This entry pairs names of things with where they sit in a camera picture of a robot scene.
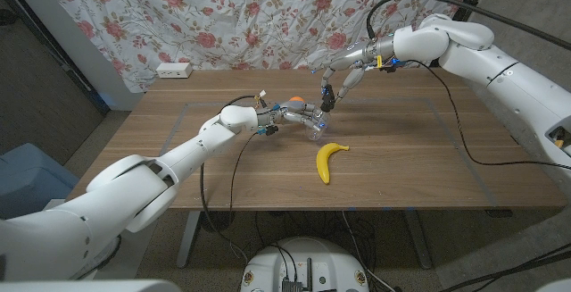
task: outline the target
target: tabletop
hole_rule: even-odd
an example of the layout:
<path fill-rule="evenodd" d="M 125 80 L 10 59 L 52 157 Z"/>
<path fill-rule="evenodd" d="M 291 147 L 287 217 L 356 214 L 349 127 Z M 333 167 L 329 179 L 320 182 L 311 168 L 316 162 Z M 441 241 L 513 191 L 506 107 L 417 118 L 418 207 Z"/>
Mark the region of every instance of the tabletop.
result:
<path fill-rule="evenodd" d="M 470 153 L 484 162 L 529 159 L 461 78 L 436 70 L 459 110 Z M 68 198 L 85 193 L 105 167 L 130 154 L 157 156 L 197 134 L 227 101 L 266 90 L 268 103 L 292 96 L 320 104 L 321 72 L 194 71 L 188 79 L 159 79 L 81 178 Z M 330 83 L 336 92 L 348 71 Z M 240 105 L 254 105 L 252 100 Z M 565 196 L 535 165 L 482 166 L 461 145 L 446 91 L 424 69 L 368 71 L 331 112 L 323 137 L 310 141 L 301 125 L 256 135 L 236 171 L 233 210 L 560 207 Z M 242 132 L 226 153 L 205 164 L 205 196 L 212 210 L 230 207 L 238 154 L 251 136 Z M 331 182 L 316 168 L 327 143 L 349 146 L 329 159 Z M 181 185 L 171 208 L 202 210 L 196 172 Z"/>

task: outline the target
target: yellow banana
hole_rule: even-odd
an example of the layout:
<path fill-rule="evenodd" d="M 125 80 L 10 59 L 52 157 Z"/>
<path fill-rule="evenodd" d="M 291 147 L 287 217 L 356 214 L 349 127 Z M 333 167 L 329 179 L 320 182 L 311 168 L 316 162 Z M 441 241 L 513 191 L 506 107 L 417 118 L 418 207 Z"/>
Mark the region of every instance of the yellow banana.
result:
<path fill-rule="evenodd" d="M 332 153 L 341 149 L 349 150 L 349 147 L 340 146 L 339 144 L 336 143 L 330 143 L 325 146 L 322 146 L 321 149 L 319 149 L 318 151 L 318 158 L 317 158 L 318 174 L 321 177 L 321 180 L 323 180 L 323 182 L 326 184 L 329 184 L 329 165 L 328 165 L 329 156 Z"/>

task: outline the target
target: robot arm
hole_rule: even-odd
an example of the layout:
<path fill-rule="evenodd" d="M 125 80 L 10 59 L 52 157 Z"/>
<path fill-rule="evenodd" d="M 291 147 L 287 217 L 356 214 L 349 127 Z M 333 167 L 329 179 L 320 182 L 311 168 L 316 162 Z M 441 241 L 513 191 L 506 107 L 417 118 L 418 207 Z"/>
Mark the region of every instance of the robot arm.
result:
<path fill-rule="evenodd" d="M 134 154 L 107 167 L 86 194 L 47 211 L 0 220 L 0 280 L 73 277 L 124 229 L 137 232 L 156 220 L 180 184 L 231 146 L 242 130 L 267 133 L 277 130 L 278 123 L 295 121 L 322 132 L 324 126 L 316 124 L 319 114 L 301 101 L 258 112 L 230 105 L 206 121 L 196 137 L 168 153 Z"/>
<path fill-rule="evenodd" d="M 408 26 L 378 40 L 356 43 L 329 64 L 321 82 L 322 110 L 333 109 L 335 102 L 359 84 L 367 67 L 379 67 L 377 56 L 386 61 L 381 69 L 389 70 L 395 69 L 395 63 L 439 58 L 445 70 L 487 88 L 525 121 L 553 162 L 571 165 L 571 94 L 492 42 L 493 33 L 484 25 L 434 14 L 416 30 Z M 328 79 L 344 69 L 352 71 L 334 98 Z"/>

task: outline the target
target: curtain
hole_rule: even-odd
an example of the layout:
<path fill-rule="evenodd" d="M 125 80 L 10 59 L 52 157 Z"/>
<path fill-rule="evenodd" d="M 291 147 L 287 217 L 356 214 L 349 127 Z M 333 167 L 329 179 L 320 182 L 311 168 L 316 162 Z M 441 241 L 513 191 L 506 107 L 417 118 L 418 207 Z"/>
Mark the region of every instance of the curtain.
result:
<path fill-rule="evenodd" d="M 146 91 L 160 63 L 195 70 L 304 69 L 367 36 L 379 0 L 58 0 L 131 92 Z M 378 36 L 456 6 L 401 0 L 374 18 Z"/>

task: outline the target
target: electrical outlet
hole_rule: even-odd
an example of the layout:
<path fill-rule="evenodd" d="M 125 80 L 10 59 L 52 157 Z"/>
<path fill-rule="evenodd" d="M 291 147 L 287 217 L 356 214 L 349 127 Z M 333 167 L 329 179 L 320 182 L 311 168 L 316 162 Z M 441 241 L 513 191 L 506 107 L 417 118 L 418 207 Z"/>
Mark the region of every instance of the electrical outlet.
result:
<path fill-rule="evenodd" d="M 192 71 L 190 63 L 161 63 L 157 68 L 159 78 L 188 78 Z"/>

